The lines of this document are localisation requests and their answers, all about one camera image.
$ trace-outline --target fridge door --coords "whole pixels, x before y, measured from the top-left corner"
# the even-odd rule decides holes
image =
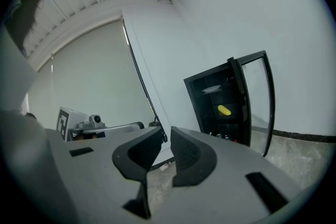
[[[244,144],[266,156],[275,120],[275,90],[265,51],[230,58],[243,108]]]

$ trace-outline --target concrete floor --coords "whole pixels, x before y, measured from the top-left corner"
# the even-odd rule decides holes
[[[264,134],[254,132],[251,148],[261,152]],[[302,189],[317,182],[328,167],[335,144],[317,143],[273,136],[266,159],[292,177]],[[168,169],[156,169],[147,174],[148,199],[151,213],[155,214],[172,190],[176,175],[175,162]]]

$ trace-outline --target yellow object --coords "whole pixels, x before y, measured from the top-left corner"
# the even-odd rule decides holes
[[[226,116],[230,116],[231,115],[231,111],[229,109],[227,109],[225,106],[223,105],[219,105],[218,106],[218,111]]]

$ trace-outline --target black slot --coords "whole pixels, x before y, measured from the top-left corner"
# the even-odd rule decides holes
[[[87,153],[92,152],[92,151],[93,151],[93,149],[90,148],[90,147],[83,147],[83,148],[79,148],[77,150],[69,151],[69,153],[72,157],[76,157],[76,156],[79,156],[79,155],[87,154]]]
[[[246,175],[254,190],[263,200],[271,214],[278,211],[287,204],[281,193],[262,175],[262,173],[251,173]]]

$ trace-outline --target black mini fridge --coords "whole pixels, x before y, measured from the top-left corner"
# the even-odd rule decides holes
[[[201,132],[247,146],[266,156],[275,116],[275,90],[265,51],[184,79]]]

